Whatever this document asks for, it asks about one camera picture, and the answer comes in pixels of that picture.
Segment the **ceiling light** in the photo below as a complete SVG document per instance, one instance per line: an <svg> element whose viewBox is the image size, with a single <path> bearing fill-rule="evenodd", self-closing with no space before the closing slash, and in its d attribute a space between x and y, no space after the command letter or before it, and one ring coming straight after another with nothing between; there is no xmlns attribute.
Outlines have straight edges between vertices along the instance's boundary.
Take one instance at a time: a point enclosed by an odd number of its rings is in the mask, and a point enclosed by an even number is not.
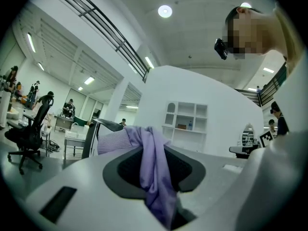
<svg viewBox="0 0 308 231"><path fill-rule="evenodd" d="M168 18L172 15L172 9L167 5L162 5L158 9L158 14L163 18Z"/></svg>
<svg viewBox="0 0 308 231"><path fill-rule="evenodd" d="M151 63L150 59L146 56L145 60L148 62L151 68L154 68L153 64Z"/></svg>
<svg viewBox="0 0 308 231"><path fill-rule="evenodd" d="M138 107L136 106L126 106L127 108L130 108L130 109L138 109Z"/></svg>
<svg viewBox="0 0 308 231"><path fill-rule="evenodd" d="M263 70L268 71L268 72L270 72L270 73L274 73L274 72L275 72L274 70L271 70L271 69L269 69L269 68L267 68L267 67L263 68Z"/></svg>
<svg viewBox="0 0 308 231"><path fill-rule="evenodd" d="M40 68L41 68L43 71L45 71L44 68L43 68L43 66L42 66L42 64L38 63L38 65L40 66Z"/></svg>
<svg viewBox="0 0 308 231"><path fill-rule="evenodd" d="M135 72L135 74L137 73L137 70L131 65L131 64L128 64L130 66L130 68Z"/></svg>
<svg viewBox="0 0 308 231"><path fill-rule="evenodd" d="M33 45L33 41L32 41L32 36L30 33L27 34L28 35L28 39L29 39L29 42L30 42L30 45L31 45L31 48L33 50L33 52L36 52L35 51L35 48L34 48L34 45Z"/></svg>
<svg viewBox="0 0 308 231"><path fill-rule="evenodd" d="M251 5L248 2L243 2L241 7L251 8Z"/></svg>
<svg viewBox="0 0 308 231"><path fill-rule="evenodd" d="M89 77L89 78L85 81L85 84L88 85L88 84L90 84L93 80L94 80L94 78Z"/></svg>

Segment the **black railing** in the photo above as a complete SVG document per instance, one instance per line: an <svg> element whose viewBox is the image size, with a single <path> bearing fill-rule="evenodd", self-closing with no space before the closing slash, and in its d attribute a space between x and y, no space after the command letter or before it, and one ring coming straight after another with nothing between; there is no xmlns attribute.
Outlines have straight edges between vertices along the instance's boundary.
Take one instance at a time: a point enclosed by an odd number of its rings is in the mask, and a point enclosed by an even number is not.
<svg viewBox="0 0 308 231"><path fill-rule="evenodd" d="M279 89L279 87L283 84L283 82L287 78L287 68L286 63L282 65L277 74L270 80L270 82L264 86L260 93L261 105L267 104L274 97L273 95Z"/></svg>
<svg viewBox="0 0 308 231"><path fill-rule="evenodd" d="M239 89L235 90L237 90L239 93L249 98L252 102L261 107L260 96L255 91L239 90Z"/></svg>
<svg viewBox="0 0 308 231"><path fill-rule="evenodd" d="M64 0L80 18L91 24L114 48L145 82L149 68L141 60L127 39L109 18L91 0Z"/></svg>

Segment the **purple cloth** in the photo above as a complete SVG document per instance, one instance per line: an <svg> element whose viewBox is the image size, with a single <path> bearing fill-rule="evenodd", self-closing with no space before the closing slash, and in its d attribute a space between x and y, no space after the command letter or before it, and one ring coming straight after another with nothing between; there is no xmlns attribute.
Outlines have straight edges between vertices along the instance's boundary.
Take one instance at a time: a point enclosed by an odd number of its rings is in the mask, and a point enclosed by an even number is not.
<svg viewBox="0 0 308 231"><path fill-rule="evenodd" d="M147 192L146 206L168 229L176 208L177 193L171 184L164 145L169 141L153 127L124 127L132 146L143 146L140 185Z"/></svg>

